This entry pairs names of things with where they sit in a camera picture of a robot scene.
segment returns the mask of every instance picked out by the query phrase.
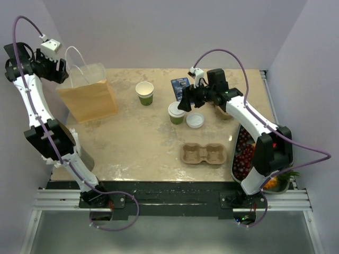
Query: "brown paper bag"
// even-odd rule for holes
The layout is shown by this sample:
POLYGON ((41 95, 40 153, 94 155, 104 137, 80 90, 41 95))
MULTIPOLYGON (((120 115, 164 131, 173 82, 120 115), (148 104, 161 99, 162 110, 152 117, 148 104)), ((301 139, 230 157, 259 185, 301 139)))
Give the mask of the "brown paper bag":
POLYGON ((56 88, 61 99, 78 123, 117 114, 114 92, 104 66, 101 63, 86 65, 85 61, 84 64, 71 66, 69 78, 56 88))

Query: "bag handle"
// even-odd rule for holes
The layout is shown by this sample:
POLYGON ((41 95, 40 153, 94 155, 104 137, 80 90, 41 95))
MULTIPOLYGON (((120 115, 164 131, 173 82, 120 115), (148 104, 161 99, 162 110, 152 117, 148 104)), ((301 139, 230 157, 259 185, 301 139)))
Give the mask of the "bag handle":
POLYGON ((66 68, 68 68, 68 70, 70 70, 70 67, 69 67, 68 61, 67 61, 67 52, 68 52, 69 49, 75 49, 76 52, 78 52, 78 54, 80 55, 80 57, 81 57, 81 59, 82 59, 84 65, 87 67, 88 71, 90 71, 89 68, 88 68, 88 66, 87 66, 87 64, 86 64, 86 62, 85 62, 85 60, 84 60, 84 58, 83 58, 83 56, 82 56, 82 54, 81 54, 81 53, 79 52, 79 50, 78 50, 77 48, 75 48, 74 46, 69 46, 69 47, 66 49, 66 52, 65 52, 66 68))
MULTIPOLYGON (((88 81, 88 79, 85 77, 83 71, 77 66, 77 65, 72 65, 71 67, 75 67, 77 68, 81 74, 83 75, 84 79, 86 80, 86 82, 90 85, 90 82, 88 81)), ((70 86, 73 88, 73 81, 72 81, 72 72, 69 72, 69 79, 70 79, 70 86)))

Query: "fruit basket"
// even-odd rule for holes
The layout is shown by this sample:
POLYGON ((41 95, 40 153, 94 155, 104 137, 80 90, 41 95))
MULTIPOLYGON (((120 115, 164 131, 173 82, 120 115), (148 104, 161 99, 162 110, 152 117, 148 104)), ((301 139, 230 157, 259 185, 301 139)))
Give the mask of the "fruit basket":
MULTIPOLYGON (((234 147, 234 157, 231 163, 231 175, 234 181, 241 183, 252 168, 252 156, 255 150, 255 142, 246 129, 239 125, 237 142, 234 147)), ((286 172, 271 179, 264 187, 267 194, 285 193, 290 186, 290 177, 298 176, 295 171, 286 172)))

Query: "gray floor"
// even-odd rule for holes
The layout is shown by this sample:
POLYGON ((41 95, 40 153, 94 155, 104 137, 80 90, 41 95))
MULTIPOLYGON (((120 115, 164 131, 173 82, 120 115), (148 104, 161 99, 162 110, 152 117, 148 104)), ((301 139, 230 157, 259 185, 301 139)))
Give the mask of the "gray floor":
POLYGON ((88 225, 88 212, 43 212, 32 253, 314 253, 302 212, 268 212, 249 230, 210 217, 140 217, 121 232, 88 225))

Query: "white wall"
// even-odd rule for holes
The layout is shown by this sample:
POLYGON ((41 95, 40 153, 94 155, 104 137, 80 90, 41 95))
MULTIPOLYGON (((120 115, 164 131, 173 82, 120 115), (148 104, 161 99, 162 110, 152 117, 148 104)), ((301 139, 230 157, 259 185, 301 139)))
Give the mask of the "white wall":
MULTIPOLYGON (((191 67, 213 48, 268 69, 306 0, 43 0, 66 44, 116 68, 191 67)), ((73 58, 79 64, 79 58, 73 58)), ((202 67, 238 68, 223 54, 202 67)))
MULTIPOLYGON (((38 187, 44 187, 49 179, 47 167, 39 153, 30 145, 23 132, 28 117, 19 92, 5 78, 5 61, 8 59, 3 46, 12 43, 12 23, 18 15, 34 21, 43 33, 54 39, 60 36, 41 0, 11 0, 2 3, 0 15, 0 253, 19 253, 32 212, 32 204, 38 187)), ((17 40, 32 48, 39 46, 35 29, 26 21, 19 21, 17 40)), ((46 100, 52 114, 66 119, 67 109, 55 94, 56 84, 43 82, 46 100)))
MULTIPOLYGON (((332 159, 300 170, 327 253, 338 253, 339 2, 309 0, 269 69, 279 122, 332 159)), ((319 155, 295 149, 295 165, 319 155)))

